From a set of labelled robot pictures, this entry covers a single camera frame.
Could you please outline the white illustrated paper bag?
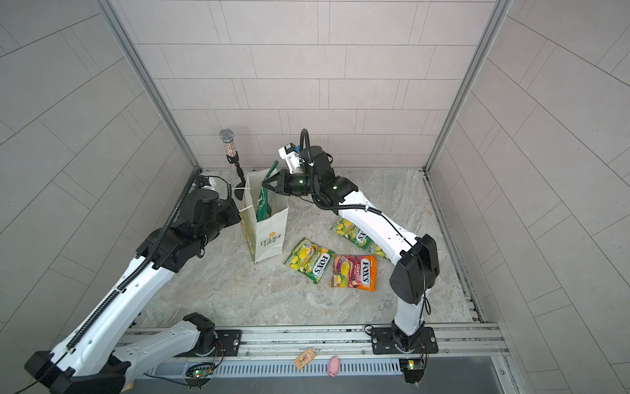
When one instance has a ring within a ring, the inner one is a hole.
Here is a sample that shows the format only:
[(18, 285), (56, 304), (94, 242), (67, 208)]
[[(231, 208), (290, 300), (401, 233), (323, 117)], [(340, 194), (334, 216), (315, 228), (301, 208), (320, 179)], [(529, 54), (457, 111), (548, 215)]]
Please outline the white illustrated paper bag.
[(278, 173), (270, 168), (250, 172), (241, 191), (241, 227), (255, 264), (282, 253), (289, 213), (288, 198), (263, 188), (263, 181)]

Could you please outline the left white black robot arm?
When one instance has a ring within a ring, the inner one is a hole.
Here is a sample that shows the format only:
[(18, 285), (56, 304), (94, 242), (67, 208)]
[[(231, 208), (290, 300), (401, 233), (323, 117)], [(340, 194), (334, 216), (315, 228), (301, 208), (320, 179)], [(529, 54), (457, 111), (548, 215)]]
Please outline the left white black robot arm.
[(137, 249), (111, 292), (71, 336), (51, 351), (36, 351), (27, 373), (52, 393), (119, 393), (162, 362), (189, 352), (218, 354), (214, 323), (199, 313), (128, 346), (119, 340), (141, 310), (186, 262), (241, 217), (233, 198), (215, 190), (185, 188), (165, 226)]

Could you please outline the orange Fox's candy bag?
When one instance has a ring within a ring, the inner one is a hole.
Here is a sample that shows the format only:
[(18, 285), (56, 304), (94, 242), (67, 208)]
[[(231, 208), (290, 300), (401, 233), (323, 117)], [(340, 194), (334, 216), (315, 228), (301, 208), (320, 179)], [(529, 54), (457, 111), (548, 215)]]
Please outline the orange Fox's candy bag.
[(375, 292), (377, 260), (373, 255), (335, 254), (331, 287)]

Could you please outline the green Fox's candy bag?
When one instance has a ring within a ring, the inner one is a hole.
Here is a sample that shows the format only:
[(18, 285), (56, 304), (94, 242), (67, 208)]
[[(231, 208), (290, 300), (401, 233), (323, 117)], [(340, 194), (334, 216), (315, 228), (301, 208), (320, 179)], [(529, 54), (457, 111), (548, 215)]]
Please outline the green Fox's candy bag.
[(285, 260), (285, 266), (300, 272), (319, 284), (327, 265), (333, 261), (335, 252), (303, 238)]
[(332, 225), (331, 230), (363, 250), (367, 251), (372, 247), (373, 241), (367, 233), (347, 219), (338, 218)]
[(370, 251), (371, 254), (375, 254), (375, 255), (380, 256), (382, 258), (389, 259), (389, 257), (385, 253), (385, 251), (376, 243), (372, 243), (371, 244), (371, 246), (369, 247), (369, 251)]

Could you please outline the dark green Real crisps bag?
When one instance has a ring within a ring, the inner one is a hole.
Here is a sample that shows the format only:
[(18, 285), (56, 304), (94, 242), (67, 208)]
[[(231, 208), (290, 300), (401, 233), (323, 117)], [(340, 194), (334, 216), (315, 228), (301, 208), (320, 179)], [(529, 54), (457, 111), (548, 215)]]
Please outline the dark green Real crisps bag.
[[(272, 167), (270, 167), (270, 169), (267, 171), (267, 174), (264, 177), (264, 179), (266, 177), (272, 176), (275, 170), (277, 169), (278, 165), (279, 165), (279, 162), (275, 160), (272, 164)], [(269, 192), (265, 190), (262, 186), (262, 189), (259, 194), (257, 210), (256, 210), (257, 222), (260, 223), (264, 220), (269, 219), (271, 216), (272, 216), (272, 205), (269, 200)]]

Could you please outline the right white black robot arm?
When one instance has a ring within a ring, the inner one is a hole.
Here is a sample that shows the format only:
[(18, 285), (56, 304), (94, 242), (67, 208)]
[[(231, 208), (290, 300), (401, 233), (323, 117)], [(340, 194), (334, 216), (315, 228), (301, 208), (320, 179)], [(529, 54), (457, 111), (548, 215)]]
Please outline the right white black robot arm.
[(403, 353), (427, 344), (424, 317), (427, 296), (440, 273), (436, 241), (416, 236), (373, 205), (353, 182), (335, 174), (330, 155), (319, 146), (292, 143), (279, 149), (288, 168), (262, 186), (279, 195), (309, 195), (318, 208), (331, 211), (358, 226), (385, 252), (395, 266), (390, 287), (398, 296), (392, 323), (393, 343)]

